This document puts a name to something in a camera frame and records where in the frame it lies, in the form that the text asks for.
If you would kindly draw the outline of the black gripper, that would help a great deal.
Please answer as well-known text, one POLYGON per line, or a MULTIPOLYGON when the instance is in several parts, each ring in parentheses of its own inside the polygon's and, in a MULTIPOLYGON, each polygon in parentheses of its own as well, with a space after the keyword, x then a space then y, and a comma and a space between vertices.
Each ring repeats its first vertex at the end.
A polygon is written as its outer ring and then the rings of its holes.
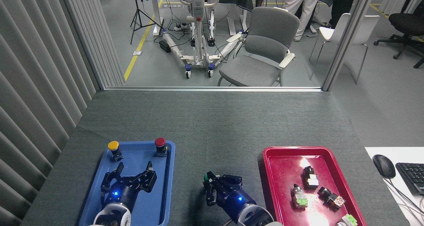
POLYGON ((256 204, 256 201, 242 189, 242 176, 216 175, 211 182, 203 181, 203 187, 206 193, 206 205, 218 205, 236 224, 239 214, 247 204, 256 204))
POLYGON ((123 169, 124 164, 123 162, 120 162, 115 170, 105 173, 100 190, 101 192, 110 191, 107 197, 107 204, 120 204, 132 212, 138 193, 141 190, 150 193, 157 180, 157 174, 153 170, 152 161, 147 163, 146 170, 144 172, 136 175, 136 180, 121 178, 121 172, 123 169), (110 183, 113 179, 117 180, 117 182, 111 186, 110 183))

